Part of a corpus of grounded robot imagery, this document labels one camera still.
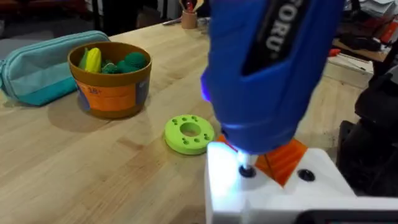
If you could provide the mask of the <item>white orange left gripper finger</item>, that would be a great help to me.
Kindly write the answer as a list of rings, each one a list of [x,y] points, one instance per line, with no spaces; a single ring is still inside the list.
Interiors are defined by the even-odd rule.
[[[294,223],[304,212],[354,207],[355,193],[322,149],[293,139],[254,156],[249,172],[241,158],[224,136],[208,145],[207,223]]]

